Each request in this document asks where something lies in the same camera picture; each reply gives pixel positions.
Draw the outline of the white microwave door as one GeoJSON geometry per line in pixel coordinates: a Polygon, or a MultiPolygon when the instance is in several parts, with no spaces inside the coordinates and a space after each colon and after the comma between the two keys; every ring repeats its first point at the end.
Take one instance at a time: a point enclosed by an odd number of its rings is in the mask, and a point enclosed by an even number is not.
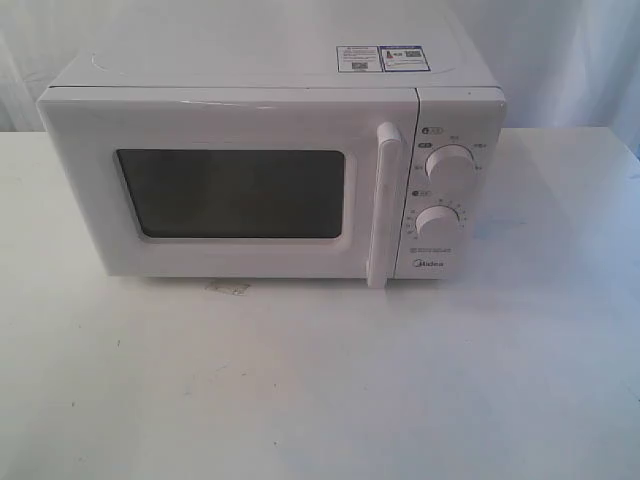
{"type": "Polygon", "coordinates": [[[412,88],[52,87],[38,107],[111,275],[394,276],[412,88]]]}

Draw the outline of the white microwave oven body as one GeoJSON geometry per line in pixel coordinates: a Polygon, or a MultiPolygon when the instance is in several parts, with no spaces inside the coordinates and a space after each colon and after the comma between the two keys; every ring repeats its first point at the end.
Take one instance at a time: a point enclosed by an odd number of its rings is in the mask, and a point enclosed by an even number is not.
{"type": "Polygon", "coordinates": [[[478,55],[458,40],[426,43],[404,38],[381,45],[374,40],[209,32],[171,37],[119,35],[74,60],[52,87],[388,89],[416,91],[419,113],[410,144],[400,238],[391,279],[442,279],[460,262],[484,173],[498,140],[506,101],[478,55]],[[420,45],[429,72],[340,73],[337,46],[420,45]],[[433,182],[426,160],[450,144],[472,154],[471,178],[433,182]],[[451,239],[421,239],[416,217],[442,205],[456,211],[460,230],[451,239]]]}

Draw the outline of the clear tape patch on table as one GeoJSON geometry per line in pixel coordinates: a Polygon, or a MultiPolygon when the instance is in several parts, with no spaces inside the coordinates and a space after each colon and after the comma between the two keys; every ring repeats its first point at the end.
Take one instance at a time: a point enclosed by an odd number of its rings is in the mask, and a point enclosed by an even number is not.
{"type": "Polygon", "coordinates": [[[206,284],[205,289],[224,295],[244,296],[250,287],[250,284],[241,281],[212,279],[206,284]]]}

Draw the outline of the lower white control knob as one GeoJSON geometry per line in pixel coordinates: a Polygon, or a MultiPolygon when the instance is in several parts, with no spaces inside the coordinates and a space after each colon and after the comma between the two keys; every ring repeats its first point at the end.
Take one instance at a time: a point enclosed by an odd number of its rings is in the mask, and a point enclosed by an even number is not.
{"type": "Polygon", "coordinates": [[[451,239],[460,230],[459,216],[450,207],[436,205],[418,214],[415,221],[416,233],[421,239],[451,239]]]}

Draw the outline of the white control knob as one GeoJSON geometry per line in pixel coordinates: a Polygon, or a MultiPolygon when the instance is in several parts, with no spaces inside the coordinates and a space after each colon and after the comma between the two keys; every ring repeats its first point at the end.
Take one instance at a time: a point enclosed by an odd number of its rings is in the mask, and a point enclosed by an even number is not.
{"type": "Polygon", "coordinates": [[[436,205],[418,214],[415,221],[416,233],[421,239],[451,239],[460,230],[459,216],[450,207],[436,205]]]}
{"type": "Polygon", "coordinates": [[[426,160],[430,180],[471,178],[475,173],[472,154],[463,146],[450,144],[435,150],[426,160]]]}

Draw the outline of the upper white control knob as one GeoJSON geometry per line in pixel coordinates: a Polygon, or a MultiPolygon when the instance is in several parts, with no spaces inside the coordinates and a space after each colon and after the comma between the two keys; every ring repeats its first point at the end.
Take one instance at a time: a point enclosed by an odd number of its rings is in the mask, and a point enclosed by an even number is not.
{"type": "Polygon", "coordinates": [[[430,180],[471,178],[475,173],[472,154],[463,146],[450,144],[435,150],[426,160],[430,180]]]}

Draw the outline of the blue white warning sticker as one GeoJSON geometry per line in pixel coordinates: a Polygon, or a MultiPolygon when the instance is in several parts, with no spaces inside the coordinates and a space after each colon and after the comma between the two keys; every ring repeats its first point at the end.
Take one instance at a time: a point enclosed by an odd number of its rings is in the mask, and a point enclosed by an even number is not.
{"type": "Polygon", "coordinates": [[[337,46],[340,73],[429,72],[430,65],[420,45],[337,46]]]}

